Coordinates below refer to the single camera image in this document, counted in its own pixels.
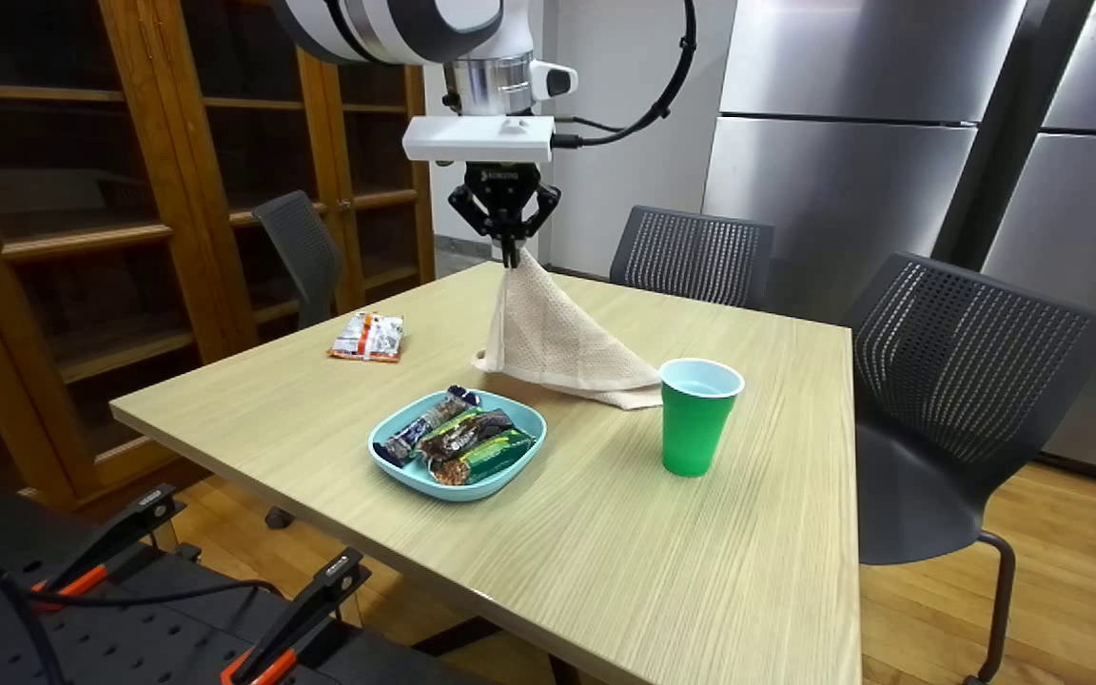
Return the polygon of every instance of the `office chair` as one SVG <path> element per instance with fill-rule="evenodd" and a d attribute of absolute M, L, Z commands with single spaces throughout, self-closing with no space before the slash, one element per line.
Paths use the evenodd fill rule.
<path fill-rule="evenodd" d="M 290 271 L 290 282 L 295 291 L 295 323 L 311 329 L 327 319 L 335 285 L 342 278 L 342 260 L 335 244 L 327 241 L 317 205 L 303 189 L 290 189 L 281 197 L 271 197 L 252 211 L 260 226 L 266 227 L 281 267 Z M 274 508 L 266 514 L 271 531 L 290 531 L 293 514 Z"/>
<path fill-rule="evenodd" d="M 770 226 L 632 205 L 608 282 L 758 309 L 770 257 Z"/>
<path fill-rule="evenodd" d="M 988 496 L 1041 453 L 1096 362 L 1096 314 L 895 257 L 854 309 L 860 565 L 996 547 L 988 682 L 1017 552 L 982 531 Z"/>

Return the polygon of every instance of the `table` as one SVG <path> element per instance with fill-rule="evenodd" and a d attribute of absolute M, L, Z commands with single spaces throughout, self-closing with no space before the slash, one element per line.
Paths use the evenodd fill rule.
<path fill-rule="evenodd" d="M 406 319 L 398 364 L 330 362 L 342 323 L 327 319 L 123 396 L 115 416 L 592 679 L 860 682 L 850 331 L 559 278 L 652 364 L 705 353 L 745 378 L 715 467 L 679 479 L 660 465 L 660 410 L 473 370 L 498 278 L 476 267 L 372 304 Z M 488 503 L 430 503 L 369 465 L 364 434 L 445 385 L 548 420 L 543 453 Z"/>

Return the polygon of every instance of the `plate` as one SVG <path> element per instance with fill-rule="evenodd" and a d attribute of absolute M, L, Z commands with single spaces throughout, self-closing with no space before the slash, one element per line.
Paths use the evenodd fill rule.
<path fill-rule="evenodd" d="M 445 391 L 430 391 L 406 409 L 398 409 L 394 416 L 388 416 L 380 428 L 369 429 L 369 462 L 392 475 L 394 482 L 426 496 L 426 499 L 443 499 L 443 503 L 476 503 L 476 499 L 488 499 L 495 491 L 503 491 L 524 465 L 534 465 L 534 458 L 540 453 L 543 437 L 548 437 L 548 422 L 540 410 L 511 400 L 511 396 L 498 396 L 498 391 L 483 391 L 483 389 L 467 389 L 476 391 L 478 400 L 478 410 L 505 410 L 511 422 L 534 437 L 534 444 L 511 462 L 503 474 L 492 474 L 488 479 L 476 479 L 476 482 L 443 482 L 435 479 L 435 474 L 424 465 L 424 462 L 406 462 L 403 467 L 386 462 L 372 444 L 386 444 L 394 429 L 412 428 L 420 416 L 426 416 L 435 405 L 445 400 Z"/>

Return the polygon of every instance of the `white towel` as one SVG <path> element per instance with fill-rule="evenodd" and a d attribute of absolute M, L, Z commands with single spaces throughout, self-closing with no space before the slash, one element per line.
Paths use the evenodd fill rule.
<path fill-rule="evenodd" d="M 503 274 L 476 370 L 615 409 L 663 405 L 653 364 L 590 319 L 524 248 Z"/>

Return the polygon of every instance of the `cable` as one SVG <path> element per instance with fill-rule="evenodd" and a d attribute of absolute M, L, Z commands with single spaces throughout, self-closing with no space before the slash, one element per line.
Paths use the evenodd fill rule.
<path fill-rule="evenodd" d="M 679 54 L 679 65 L 672 65 L 663 97 L 632 126 L 621 129 L 621 126 L 606 126 L 606 123 L 592 123 L 592 118 L 559 118 L 559 123 L 606 129 L 608 139 L 553 134 L 553 148 L 614 145 L 614 142 L 625 142 L 625 139 L 648 129 L 660 118 L 671 118 L 671 103 L 680 92 L 680 85 L 690 80 L 690 68 L 694 68 L 694 56 L 695 56 L 695 4 L 694 0 L 685 0 L 685 40 L 679 44 L 679 49 L 680 54 Z"/>
<path fill-rule="evenodd" d="M 65 669 L 58 661 L 58 650 L 52 650 L 38 613 L 27 607 L 24 590 L 5 571 L 0 571 L 0 595 L 6 599 L 10 613 L 18 617 L 27 640 L 35 645 L 46 682 L 65 682 Z"/>
<path fill-rule="evenodd" d="M 172 607 L 172 602 L 191 602 L 191 599 L 210 599 L 210 595 L 231 595 L 231 590 L 271 590 L 281 599 L 271 584 L 218 584 L 218 586 L 199 586 L 184 595 L 148 595 L 148 599 L 61 599 L 61 595 L 32 595 L 32 602 L 43 607 L 81 607 L 81 609 L 128 609 L 128 607 Z"/>
<path fill-rule="evenodd" d="M 554 118 L 554 123 L 590 126 L 590 129 L 606 129 L 606 134 L 621 134 L 625 129 L 625 126 L 592 123 L 592 118 Z"/>

